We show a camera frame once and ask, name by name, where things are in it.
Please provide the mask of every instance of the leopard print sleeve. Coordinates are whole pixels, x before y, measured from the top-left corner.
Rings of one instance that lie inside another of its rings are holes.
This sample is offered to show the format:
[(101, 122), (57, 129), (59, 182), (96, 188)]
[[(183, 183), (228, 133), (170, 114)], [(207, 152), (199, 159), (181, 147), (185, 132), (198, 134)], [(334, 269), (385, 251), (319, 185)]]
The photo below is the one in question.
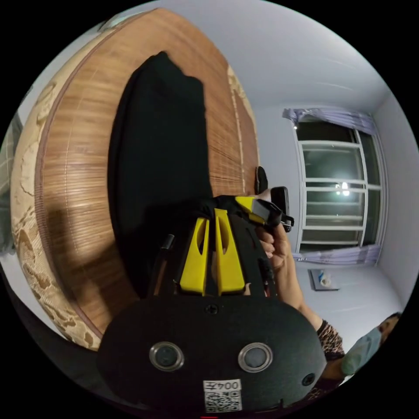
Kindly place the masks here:
[(327, 361), (341, 358), (345, 354), (342, 346), (342, 337), (327, 321), (323, 320), (317, 334)]

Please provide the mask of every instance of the yellow plastic bracket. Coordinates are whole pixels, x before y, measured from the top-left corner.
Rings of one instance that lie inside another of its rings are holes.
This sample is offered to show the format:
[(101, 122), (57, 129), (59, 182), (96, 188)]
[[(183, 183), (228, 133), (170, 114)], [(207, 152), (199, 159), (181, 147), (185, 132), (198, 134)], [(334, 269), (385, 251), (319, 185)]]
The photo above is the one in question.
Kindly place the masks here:
[(253, 214), (253, 202), (256, 198), (252, 196), (236, 196), (236, 202), (247, 212), (250, 221), (264, 225), (265, 220), (256, 214)]
[[(182, 291), (205, 295), (208, 244), (210, 239), (209, 223), (209, 220), (205, 218), (196, 220), (192, 241), (180, 279)], [(201, 245), (203, 245), (202, 253), (199, 250)]]
[(227, 211), (215, 209), (218, 295), (244, 290), (244, 277)]

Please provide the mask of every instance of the qr code label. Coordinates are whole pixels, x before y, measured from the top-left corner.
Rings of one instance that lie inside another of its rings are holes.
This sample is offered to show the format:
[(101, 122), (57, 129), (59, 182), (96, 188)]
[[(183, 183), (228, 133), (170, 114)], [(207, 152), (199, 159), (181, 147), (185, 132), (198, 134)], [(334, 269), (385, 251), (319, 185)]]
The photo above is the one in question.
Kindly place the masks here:
[(240, 391), (205, 392), (205, 409), (207, 413), (238, 412), (242, 410)]
[(242, 410), (241, 381), (204, 381), (207, 413), (237, 412)]

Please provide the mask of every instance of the black fabric sheet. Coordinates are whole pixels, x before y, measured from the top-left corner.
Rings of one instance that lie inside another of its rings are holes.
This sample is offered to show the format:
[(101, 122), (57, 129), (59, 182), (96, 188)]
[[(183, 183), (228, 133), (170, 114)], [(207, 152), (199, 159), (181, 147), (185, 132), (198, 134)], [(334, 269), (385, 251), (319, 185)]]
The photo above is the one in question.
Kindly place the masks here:
[(128, 81), (109, 149), (110, 216), (140, 297), (173, 205), (211, 198), (209, 178), (203, 85), (160, 52)]

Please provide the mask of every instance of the window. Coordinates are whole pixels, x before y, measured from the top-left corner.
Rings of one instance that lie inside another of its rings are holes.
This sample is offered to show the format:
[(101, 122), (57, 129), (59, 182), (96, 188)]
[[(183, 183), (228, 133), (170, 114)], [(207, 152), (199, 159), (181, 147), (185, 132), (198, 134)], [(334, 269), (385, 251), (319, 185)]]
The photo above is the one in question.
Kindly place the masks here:
[(299, 251), (374, 244), (382, 187), (373, 137), (320, 121), (300, 122), (296, 133), (304, 207)]

